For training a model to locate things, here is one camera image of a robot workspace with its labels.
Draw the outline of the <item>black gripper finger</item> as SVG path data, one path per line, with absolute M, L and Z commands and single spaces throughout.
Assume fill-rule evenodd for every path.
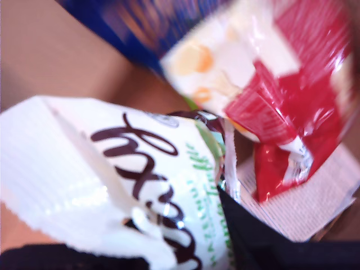
M 226 192 L 219 192 L 237 269 L 337 269 L 327 245 L 295 243 L 257 220 Z
M 63 244 L 46 244 L 6 250 L 1 269 L 149 269 L 149 264 L 142 258 L 96 256 Z

